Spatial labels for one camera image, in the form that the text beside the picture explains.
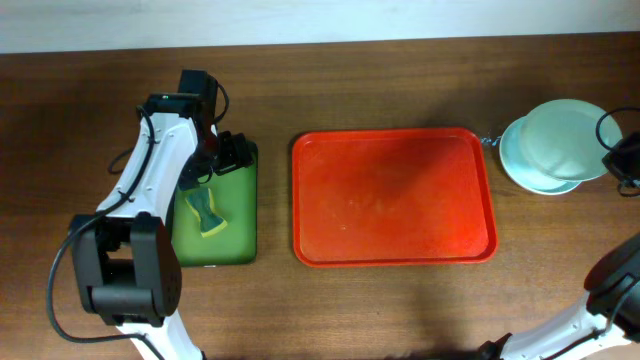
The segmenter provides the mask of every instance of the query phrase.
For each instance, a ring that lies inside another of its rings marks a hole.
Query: green cutting board
[[[255,260],[257,153],[253,159],[248,168],[222,176],[214,174],[200,185],[211,189],[215,212],[228,223],[215,235],[202,237],[198,219],[176,188],[171,242],[181,266],[237,265]]]

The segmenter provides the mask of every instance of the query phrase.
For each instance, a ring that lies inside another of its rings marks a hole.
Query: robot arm
[[[640,234],[602,258],[585,280],[585,295],[547,323],[487,342],[478,360],[580,360],[640,342]]]
[[[165,359],[204,358],[177,312],[182,275],[165,228],[175,188],[195,188],[202,176],[226,174],[253,163],[242,134],[217,132],[218,89],[206,72],[185,70],[178,93],[151,95],[139,107],[142,119],[136,146],[118,183],[97,209],[110,212],[72,245],[85,311],[100,315],[105,324],[125,334],[144,335]],[[132,184],[137,184],[133,192],[125,193]],[[126,201],[112,209],[123,198]],[[70,232],[94,218],[76,215]],[[131,247],[132,259],[110,258],[109,253],[122,244]],[[157,358],[147,344],[132,341],[145,359]]]

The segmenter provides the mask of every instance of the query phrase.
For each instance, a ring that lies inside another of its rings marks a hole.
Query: black cable
[[[627,287],[627,289],[622,293],[622,295],[620,295],[620,299],[618,299],[616,306],[613,308],[613,311],[611,312],[611,316],[607,320],[607,326],[604,328],[604,334],[611,331],[611,328],[613,327],[613,322],[618,316],[618,313],[620,312],[622,305],[624,305],[625,301],[627,301],[629,296],[631,296],[631,292],[633,292],[633,290],[636,288],[636,286],[638,286],[638,284],[640,284],[640,279],[632,282],[631,285],[629,285],[629,287]]]
[[[629,285],[627,287],[627,289],[622,293],[622,295],[620,295],[620,298],[616,302],[616,306],[613,308],[613,311],[611,312],[611,315],[607,319],[607,324],[605,325],[604,329],[602,329],[602,330],[594,330],[591,334],[589,334],[587,336],[584,336],[584,337],[581,337],[580,339],[572,342],[567,347],[565,347],[564,349],[558,351],[557,353],[555,353],[555,354],[553,354],[551,356],[548,356],[546,358],[540,358],[540,360],[554,360],[554,359],[557,359],[560,356],[562,356],[562,355],[568,353],[569,351],[575,349],[576,347],[586,343],[587,341],[597,340],[600,336],[606,335],[613,328],[613,323],[616,320],[616,317],[618,316],[618,313],[620,312],[620,309],[622,308],[622,305],[624,305],[624,303],[627,301],[629,296],[631,296],[631,292],[633,292],[635,287],[638,286],[639,284],[640,284],[640,279],[635,280],[633,283],[631,283],[631,285]]]
[[[596,123],[596,138],[598,139],[598,142],[600,143],[600,145],[602,145],[603,148],[609,151],[615,151],[615,149],[605,144],[604,141],[602,140],[602,136],[600,136],[600,126],[602,125],[602,122],[604,121],[604,119],[621,111],[640,111],[640,108],[635,106],[623,106],[617,109],[613,109],[609,112],[606,112],[604,115],[602,115],[602,117],[600,117],[600,119],[598,119],[598,122]]]
[[[224,115],[227,113],[227,110],[229,110],[229,95],[227,94],[227,91],[224,89],[224,87],[218,83],[218,87],[220,88],[220,92],[222,92],[222,97],[224,98],[224,109],[222,110],[222,112],[220,113],[220,115],[215,116],[213,118],[213,123],[217,124],[218,122],[220,122],[220,120],[222,120],[222,118],[224,117]]]
[[[622,191],[623,188],[627,188],[627,187],[630,187],[630,186],[628,186],[624,182],[619,183],[618,184],[618,194],[620,194],[620,196],[622,196],[622,197],[638,197],[638,196],[640,196],[640,190],[637,190],[637,191],[631,192],[631,193]]]
[[[107,171],[109,172],[109,174],[111,175],[118,175],[118,174],[122,174],[122,172],[124,171],[124,168],[120,169],[120,170],[113,170],[113,167],[118,163],[118,161],[122,160],[122,158],[124,158],[125,156],[131,154],[133,152],[133,148],[129,148],[123,152],[121,152],[118,156],[116,156],[111,163],[109,163],[109,166],[107,167]]]
[[[549,357],[546,357],[546,358],[540,358],[540,360],[554,360],[554,359],[557,359],[560,356],[562,356],[562,355],[568,353],[569,351],[575,349],[576,347],[586,343],[587,341],[597,339],[600,335],[601,335],[601,332],[593,331],[591,334],[589,334],[589,335],[587,335],[585,337],[581,337],[580,339],[572,342],[571,344],[569,344],[569,346],[567,346],[566,348],[558,351],[557,353],[555,353],[555,354],[553,354],[553,355],[551,355]]]
[[[56,319],[56,315],[53,309],[53,285],[56,278],[56,272],[58,271],[58,266],[60,265],[60,260],[62,260],[64,253],[67,251],[69,246],[71,246],[71,244],[73,244],[73,242],[78,238],[78,236],[80,236],[87,229],[94,226],[98,221],[100,221],[109,213],[111,213],[112,211],[120,207],[129,199],[131,194],[133,194],[136,187],[142,180],[144,171],[146,170],[147,165],[149,164],[149,160],[151,159],[151,154],[153,152],[153,146],[155,145],[155,134],[154,134],[153,124],[151,123],[151,118],[149,117],[149,114],[147,114],[147,112],[141,106],[137,106],[136,109],[138,110],[138,115],[141,118],[144,118],[146,120],[147,126],[149,127],[149,147],[147,148],[147,153],[145,154],[145,157],[142,160],[142,165],[140,166],[140,170],[138,170],[138,174],[134,178],[133,183],[131,183],[131,186],[129,187],[129,189],[124,194],[121,194],[122,196],[120,200],[116,201],[113,205],[109,206],[105,210],[96,212],[95,215],[89,221],[84,223],[82,226],[76,229],[76,231],[74,231],[73,233],[69,234],[67,238],[62,242],[62,245],[60,246],[60,249],[58,250],[56,257],[53,260],[53,264],[51,265],[51,270],[49,271],[49,279],[47,281],[47,297],[46,297],[47,316],[49,317],[49,322],[51,323],[51,326],[53,327],[53,329],[58,333],[58,335],[60,335],[60,337],[62,337],[67,341],[70,341],[73,343],[80,343],[80,344],[94,344],[94,343],[106,342],[106,341],[137,339],[143,342],[149,348],[149,350],[155,356],[158,357],[158,359],[164,360],[164,357],[162,356],[162,354],[160,354],[160,352],[155,348],[155,346],[151,343],[151,341],[147,339],[146,335],[143,335],[143,334],[138,334],[138,333],[122,334],[122,335],[99,336],[99,337],[88,337],[88,338],[76,337],[76,336],[70,335],[67,332],[65,332],[62,329],[62,327],[60,327],[60,323],[58,323],[58,320]]]
[[[211,177],[213,177],[213,167],[209,166],[209,176],[207,177],[207,180],[205,180],[204,182],[200,182],[200,180],[196,179],[196,181],[198,182],[198,184],[202,185],[202,184],[206,184],[209,182],[209,180],[211,180]]]

